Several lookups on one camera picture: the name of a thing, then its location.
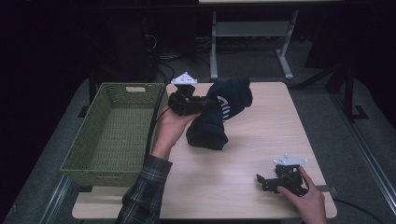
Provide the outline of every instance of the white robot part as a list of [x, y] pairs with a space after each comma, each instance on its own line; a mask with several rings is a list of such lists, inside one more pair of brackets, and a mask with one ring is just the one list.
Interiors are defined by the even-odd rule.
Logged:
[[301, 164], [308, 164], [307, 159], [301, 159], [295, 156], [292, 156], [288, 153], [285, 153], [285, 155], [277, 160], [274, 160], [275, 164], [278, 165], [301, 165]]
[[194, 85], [197, 84], [198, 81], [185, 72], [181, 76], [172, 79], [171, 83], [174, 85]]

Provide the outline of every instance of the human hand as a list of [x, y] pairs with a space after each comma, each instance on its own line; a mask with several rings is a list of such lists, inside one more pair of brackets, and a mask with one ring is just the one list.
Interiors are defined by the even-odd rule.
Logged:
[[168, 106], [163, 108], [163, 113], [158, 119], [159, 132], [151, 155], [168, 160], [171, 148], [181, 137], [187, 124], [201, 114], [180, 116]]
[[323, 193], [315, 186], [303, 166], [300, 166], [300, 172], [308, 186], [308, 192], [303, 197], [298, 197], [281, 186], [277, 187], [277, 190], [296, 206], [306, 224], [327, 223]]

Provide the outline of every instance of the black cloth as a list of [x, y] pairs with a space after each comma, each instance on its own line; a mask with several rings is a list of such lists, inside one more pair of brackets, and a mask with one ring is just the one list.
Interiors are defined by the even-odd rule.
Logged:
[[194, 147], [222, 150], [228, 142], [223, 122], [251, 106], [253, 96], [247, 77], [216, 81], [209, 89], [206, 98], [219, 103], [203, 111], [186, 132], [187, 141]]

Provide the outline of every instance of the basket handle hole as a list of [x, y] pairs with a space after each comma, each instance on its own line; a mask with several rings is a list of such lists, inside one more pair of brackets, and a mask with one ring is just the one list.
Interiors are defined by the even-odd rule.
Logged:
[[125, 90], [128, 92], [146, 92], [144, 87], [125, 87]]

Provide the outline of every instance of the metal frame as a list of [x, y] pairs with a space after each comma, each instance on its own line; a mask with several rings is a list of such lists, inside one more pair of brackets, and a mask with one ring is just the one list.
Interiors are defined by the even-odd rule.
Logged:
[[210, 79], [219, 78], [216, 56], [217, 36], [285, 36], [281, 49], [276, 50], [283, 73], [286, 79], [293, 79], [286, 51], [291, 40], [299, 10], [293, 10], [289, 21], [217, 21], [217, 12], [213, 12], [212, 21], [212, 50], [210, 52]]

